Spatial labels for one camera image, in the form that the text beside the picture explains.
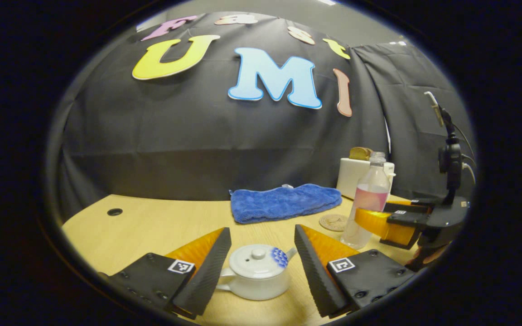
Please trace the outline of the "blue towel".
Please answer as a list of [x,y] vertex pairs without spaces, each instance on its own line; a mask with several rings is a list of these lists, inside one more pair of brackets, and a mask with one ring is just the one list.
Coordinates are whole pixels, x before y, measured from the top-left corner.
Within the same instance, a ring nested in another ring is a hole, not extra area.
[[283,221],[330,210],[342,203],[339,190],[317,184],[277,187],[266,191],[230,191],[231,211],[238,224]]

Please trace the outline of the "white teacup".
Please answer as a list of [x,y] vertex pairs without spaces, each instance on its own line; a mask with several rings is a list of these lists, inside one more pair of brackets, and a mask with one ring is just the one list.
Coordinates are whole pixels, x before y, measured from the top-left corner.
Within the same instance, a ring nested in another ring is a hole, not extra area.
[[[290,260],[298,253],[296,248],[284,251]],[[229,291],[251,301],[267,301],[283,294],[290,286],[287,268],[278,276],[267,279],[251,279],[237,275],[230,267],[222,269],[220,278],[228,278],[226,283],[218,283],[217,290]]]

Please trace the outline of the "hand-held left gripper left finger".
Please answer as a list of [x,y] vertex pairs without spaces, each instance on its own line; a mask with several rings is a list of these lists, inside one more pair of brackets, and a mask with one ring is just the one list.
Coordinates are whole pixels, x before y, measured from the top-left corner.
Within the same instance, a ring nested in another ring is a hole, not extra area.
[[147,253],[111,276],[100,276],[150,310],[194,320],[211,300],[231,245],[230,230],[223,227],[168,254]]

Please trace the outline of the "round brown coaster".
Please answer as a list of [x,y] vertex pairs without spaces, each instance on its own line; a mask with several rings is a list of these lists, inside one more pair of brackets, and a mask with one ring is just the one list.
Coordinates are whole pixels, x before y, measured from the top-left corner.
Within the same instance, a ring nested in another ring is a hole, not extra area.
[[346,227],[347,221],[348,217],[346,215],[331,213],[322,216],[319,219],[319,224],[327,230],[342,232]]

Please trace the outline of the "white teacup lid blue print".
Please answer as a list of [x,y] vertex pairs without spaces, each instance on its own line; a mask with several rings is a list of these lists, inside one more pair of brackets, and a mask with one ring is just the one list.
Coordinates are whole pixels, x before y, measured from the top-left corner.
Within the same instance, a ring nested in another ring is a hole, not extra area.
[[229,257],[229,267],[237,275],[257,280],[278,276],[288,264],[283,250],[267,244],[241,246]]

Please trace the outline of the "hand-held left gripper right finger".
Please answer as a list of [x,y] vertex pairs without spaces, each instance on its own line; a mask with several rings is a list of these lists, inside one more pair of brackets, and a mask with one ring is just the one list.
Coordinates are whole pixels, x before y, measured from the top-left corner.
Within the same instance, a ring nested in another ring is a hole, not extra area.
[[294,241],[321,317],[364,309],[415,275],[379,250],[359,252],[306,225],[295,225]]

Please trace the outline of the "clear plastic water bottle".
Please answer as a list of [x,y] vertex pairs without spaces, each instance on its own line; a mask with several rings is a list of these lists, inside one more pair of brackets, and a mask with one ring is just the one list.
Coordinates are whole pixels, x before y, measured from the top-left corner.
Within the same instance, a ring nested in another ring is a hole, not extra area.
[[390,182],[384,167],[386,155],[374,151],[369,157],[369,169],[357,182],[356,192],[340,241],[352,249],[361,249],[371,238],[371,232],[355,221],[357,210],[383,211],[390,192]]

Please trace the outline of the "white toaster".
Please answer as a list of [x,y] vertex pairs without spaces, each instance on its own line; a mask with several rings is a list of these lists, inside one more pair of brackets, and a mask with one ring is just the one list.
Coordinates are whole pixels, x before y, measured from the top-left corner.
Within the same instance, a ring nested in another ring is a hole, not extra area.
[[357,160],[350,158],[340,159],[339,175],[336,188],[340,191],[342,196],[354,200],[356,198],[357,188],[364,188],[364,190],[373,192],[374,194],[389,193],[392,189],[393,178],[395,174],[394,163],[385,162],[383,164],[383,171],[387,179],[387,187],[379,185],[371,185],[368,187],[362,186],[361,179],[369,172],[370,161]]

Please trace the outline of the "black backdrop cloth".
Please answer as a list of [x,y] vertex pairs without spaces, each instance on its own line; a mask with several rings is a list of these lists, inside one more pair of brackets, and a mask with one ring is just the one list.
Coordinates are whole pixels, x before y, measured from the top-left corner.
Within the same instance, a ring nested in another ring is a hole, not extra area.
[[126,32],[81,70],[54,126],[62,218],[110,194],[224,201],[241,188],[335,187],[353,147],[386,153],[392,194],[445,196],[447,133],[425,91],[477,154],[462,97],[411,43],[352,46],[284,17],[218,25],[224,15]]

